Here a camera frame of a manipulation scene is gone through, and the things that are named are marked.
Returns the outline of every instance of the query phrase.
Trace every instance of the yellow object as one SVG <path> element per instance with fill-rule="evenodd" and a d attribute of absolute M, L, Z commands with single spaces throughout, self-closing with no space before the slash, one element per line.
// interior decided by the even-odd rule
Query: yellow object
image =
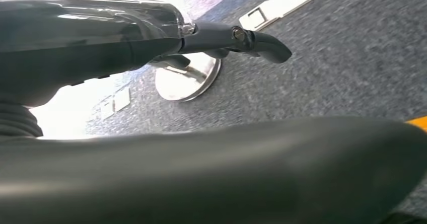
<path fill-rule="evenodd" d="M 427 117 L 420 117 L 414 120 L 410 120 L 407 123 L 415 125 L 424 131 L 427 131 Z"/>

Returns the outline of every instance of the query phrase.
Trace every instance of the ribbed hose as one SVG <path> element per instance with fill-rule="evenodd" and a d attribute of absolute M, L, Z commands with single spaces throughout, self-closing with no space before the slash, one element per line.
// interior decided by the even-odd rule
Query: ribbed hose
<path fill-rule="evenodd" d="M 43 136 L 37 119 L 25 107 L 0 103 L 0 136 Z"/>

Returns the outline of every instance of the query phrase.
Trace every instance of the round metal stand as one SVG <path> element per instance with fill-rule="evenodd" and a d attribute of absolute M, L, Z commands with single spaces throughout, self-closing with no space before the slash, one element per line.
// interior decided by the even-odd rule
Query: round metal stand
<path fill-rule="evenodd" d="M 169 101 L 190 101 L 206 91 L 216 79 L 221 60 L 205 53 L 186 54 L 191 60 L 185 70 L 174 67 L 156 69 L 156 89 Z"/>

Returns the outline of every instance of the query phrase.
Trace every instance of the screw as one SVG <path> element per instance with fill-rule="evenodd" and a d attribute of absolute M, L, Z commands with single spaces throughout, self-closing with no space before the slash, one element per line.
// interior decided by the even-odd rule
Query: screw
<path fill-rule="evenodd" d="M 245 32 L 242 29 L 237 28 L 233 30 L 233 37 L 240 41 L 243 41 L 245 40 Z"/>

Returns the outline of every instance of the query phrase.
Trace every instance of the vacuum handle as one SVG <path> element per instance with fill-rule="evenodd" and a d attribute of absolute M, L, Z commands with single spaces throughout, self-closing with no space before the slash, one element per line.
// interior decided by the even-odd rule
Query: vacuum handle
<path fill-rule="evenodd" d="M 205 52 L 213 58 L 224 58 L 228 51 L 234 51 L 274 63 L 283 63 L 292 56 L 286 45 L 268 34 L 221 23 L 196 22 L 196 26 L 194 34 L 183 38 L 179 53 Z"/>
<path fill-rule="evenodd" d="M 260 32 L 251 31 L 251 33 L 254 37 L 254 48 L 251 52 L 273 63 L 283 63 L 292 56 L 289 48 L 275 37 Z"/>

